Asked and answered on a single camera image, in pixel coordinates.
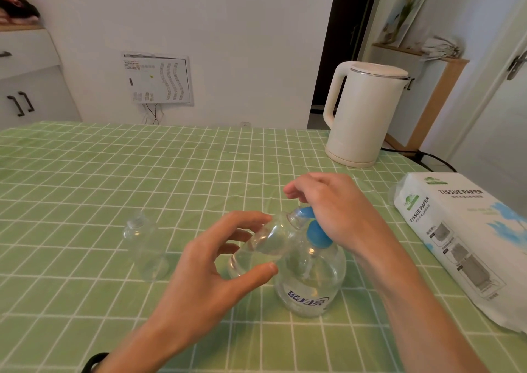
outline electrical panel box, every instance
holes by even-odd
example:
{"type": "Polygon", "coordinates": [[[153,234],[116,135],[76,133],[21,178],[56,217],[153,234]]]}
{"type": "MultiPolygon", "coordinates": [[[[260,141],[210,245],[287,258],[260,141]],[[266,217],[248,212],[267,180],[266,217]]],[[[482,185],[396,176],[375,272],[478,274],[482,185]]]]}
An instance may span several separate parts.
{"type": "Polygon", "coordinates": [[[123,63],[133,102],[194,104],[188,56],[124,52],[123,63]]]}

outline fingernail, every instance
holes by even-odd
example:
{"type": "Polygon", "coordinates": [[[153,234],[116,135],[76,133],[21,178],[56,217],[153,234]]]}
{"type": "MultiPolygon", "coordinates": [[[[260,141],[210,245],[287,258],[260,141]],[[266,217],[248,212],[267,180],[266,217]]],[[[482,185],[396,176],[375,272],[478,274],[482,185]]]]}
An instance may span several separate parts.
{"type": "Polygon", "coordinates": [[[275,274],[278,273],[278,266],[276,265],[276,263],[274,263],[274,262],[269,262],[269,263],[267,263],[267,266],[268,266],[269,269],[272,271],[273,276],[274,276],[275,274]]]}

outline bottle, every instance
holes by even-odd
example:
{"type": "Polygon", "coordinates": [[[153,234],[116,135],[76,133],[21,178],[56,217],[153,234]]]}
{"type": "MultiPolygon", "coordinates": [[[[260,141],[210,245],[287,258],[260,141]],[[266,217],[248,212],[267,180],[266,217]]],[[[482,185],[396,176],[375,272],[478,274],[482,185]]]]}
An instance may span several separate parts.
{"type": "Polygon", "coordinates": [[[165,245],[158,241],[158,228],[143,214],[137,213],[124,228],[124,245],[144,281],[152,282],[167,274],[165,245]]]}
{"type": "Polygon", "coordinates": [[[273,220],[257,231],[232,255],[227,264],[229,276],[235,278],[260,263],[280,259],[293,248],[294,238],[314,218],[310,206],[275,215],[273,220]]]}
{"type": "Polygon", "coordinates": [[[306,235],[277,262],[274,290],[293,313],[311,318],[326,311],[346,275],[343,249],[312,221],[306,235]]]}

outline white cabinet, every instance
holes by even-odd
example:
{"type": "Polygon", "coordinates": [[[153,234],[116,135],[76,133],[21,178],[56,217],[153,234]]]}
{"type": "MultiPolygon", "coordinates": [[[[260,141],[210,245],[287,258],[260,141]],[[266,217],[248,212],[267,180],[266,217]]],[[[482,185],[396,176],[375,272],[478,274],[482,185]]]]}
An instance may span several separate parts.
{"type": "Polygon", "coordinates": [[[397,149],[419,149],[468,63],[453,58],[422,62],[420,58],[417,52],[379,44],[372,46],[369,57],[368,62],[396,66],[410,77],[386,135],[386,141],[397,149]]]}
{"type": "Polygon", "coordinates": [[[80,121],[46,30],[0,33],[0,129],[80,121]]]}

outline person's right hand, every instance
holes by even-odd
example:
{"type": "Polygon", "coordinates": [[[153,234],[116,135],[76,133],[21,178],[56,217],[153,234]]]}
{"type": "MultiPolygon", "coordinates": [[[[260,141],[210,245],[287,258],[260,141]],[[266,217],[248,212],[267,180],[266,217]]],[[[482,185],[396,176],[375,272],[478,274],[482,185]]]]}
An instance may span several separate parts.
{"type": "Polygon", "coordinates": [[[353,252],[372,275],[393,274],[401,263],[415,268],[392,230],[348,175],[307,173],[287,184],[284,193],[289,199],[311,204],[326,234],[353,252]]]}

